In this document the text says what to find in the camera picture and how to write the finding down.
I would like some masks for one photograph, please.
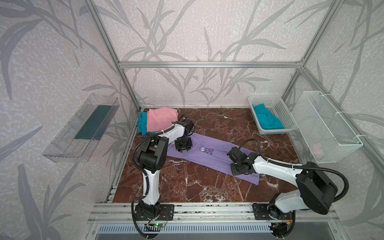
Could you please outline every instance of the brown marble tabletop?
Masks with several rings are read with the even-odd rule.
[[[249,138],[263,144],[263,153],[272,159],[298,163],[287,134],[260,135],[249,108],[180,109],[195,124],[195,132],[240,145]],[[132,148],[142,139],[137,134]],[[257,152],[253,141],[244,145]],[[128,156],[113,202],[128,203],[142,196],[143,179]],[[260,175],[259,185],[218,172],[184,159],[167,157],[160,172],[161,202],[269,202],[278,192],[296,187],[268,175]]]

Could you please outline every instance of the purple cloth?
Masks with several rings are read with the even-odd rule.
[[[192,148],[189,151],[179,152],[175,145],[168,145],[167,156],[186,159],[188,161],[215,169],[219,172],[232,175],[230,164],[232,160],[227,156],[227,153],[237,145],[224,142],[212,137],[203,136],[197,133],[191,135]],[[245,154],[250,154],[252,151],[242,148]],[[237,175],[236,177],[255,185],[259,184],[260,174]]]

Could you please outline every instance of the wall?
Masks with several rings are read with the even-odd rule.
[[[331,0],[94,2],[120,61],[299,61]],[[247,106],[282,95],[290,73],[126,69],[142,106]]]
[[[344,1],[305,66],[381,153],[384,153],[383,5],[384,1],[379,0]],[[296,135],[295,145],[305,146],[300,137]],[[304,161],[311,160],[308,151],[304,147],[299,153],[305,156]],[[359,149],[337,163],[322,166],[340,171],[349,180],[349,192],[333,204],[349,238],[382,239],[384,178],[363,151]],[[341,189],[340,179],[332,178]]]
[[[136,112],[82,1],[1,1],[0,16],[0,239],[78,239]],[[121,104],[91,159],[43,157],[90,93]]]

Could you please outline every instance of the laundry basket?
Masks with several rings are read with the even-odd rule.
[[[249,96],[248,101],[251,107],[251,112],[253,115],[253,119],[256,122],[257,129],[261,135],[268,134],[284,134],[291,130],[296,130],[297,126],[295,121],[293,120],[292,114],[289,111],[288,107],[285,105],[284,101],[281,97],[268,94],[268,95],[254,95]],[[254,106],[263,104],[264,106],[277,118],[280,119],[281,123],[284,126],[284,129],[263,129],[260,126],[260,123],[256,117]]]

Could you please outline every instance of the teal folded cloth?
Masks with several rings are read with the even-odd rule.
[[[147,113],[138,112],[139,120],[137,121],[137,131],[142,136],[147,134]]]
[[[280,119],[273,115],[264,104],[254,106],[256,117],[263,129],[284,129]]]

